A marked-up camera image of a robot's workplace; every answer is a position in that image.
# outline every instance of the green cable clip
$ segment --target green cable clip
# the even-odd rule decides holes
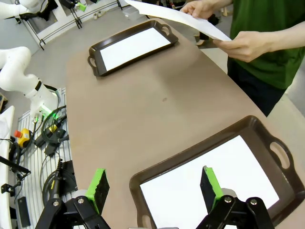
[[[85,12],[87,6],[85,6],[84,4],[81,4],[80,2],[78,2],[77,5],[79,5],[81,11]]]

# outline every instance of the person's arm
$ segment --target person's arm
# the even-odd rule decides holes
[[[233,3],[233,0],[214,0],[214,2],[215,2],[213,6],[214,10],[219,10],[225,6],[231,5]]]
[[[266,52],[305,46],[305,21],[275,32],[241,31],[230,42],[214,40],[229,57],[250,62]]]
[[[180,11],[196,18],[208,19],[216,10],[232,4],[233,0],[196,0],[187,3]]]
[[[266,39],[270,40],[268,52],[293,49],[305,46],[305,21],[289,29],[269,32]]]

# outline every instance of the human hand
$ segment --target human hand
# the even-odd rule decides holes
[[[230,42],[214,40],[213,43],[229,57],[244,62],[250,62],[270,50],[267,32],[241,31]]]
[[[214,3],[211,0],[191,1],[180,11],[192,15],[195,18],[208,19],[213,14]]]

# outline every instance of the brown table surface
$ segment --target brown table surface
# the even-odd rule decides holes
[[[179,38],[175,47],[105,78],[93,75],[89,47],[67,65],[67,113],[78,188],[88,188],[97,168],[107,169],[110,191],[102,216],[112,229],[137,226],[129,190],[134,174],[247,115],[257,116],[279,137],[213,61],[173,32]],[[302,169],[296,169],[305,183]],[[305,203],[277,228],[303,228],[304,212]]]

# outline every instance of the floor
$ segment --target floor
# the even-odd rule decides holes
[[[139,22],[147,20],[141,16],[136,21],[128,20],[115,8],[107,12],[96,21],[87,21],[84,27],[78,30],[76,27],[54,39],[45,46],[45,51],[39,50],[32,56],[32,60],[26,73],[33,73],[42,79],[44,84],[57,88],[65,87],[65,64],[76,52],[88,50],[89,47],[104,38],[131,27]],[[187,39],[195,43],[193,35],[196,30],[172,21],[166,21]],[[232,17],[222,18],[218,25],[224,33],[229,34]],[[226,72],[226,54],[216,48],[203,49],[214,62]],[[274,108],[268,119],[285,137],[286,143],[291,149],[296,148],[295,155],[305,168],[305,62],[297,73],[293,85],[287,90],[278,105]],[[24,112],[28,111],[30,102],[21,93],[3,92],[9,100],[9,105],[15,106],[15,119],[13,129],[17,128],[17,120]]]

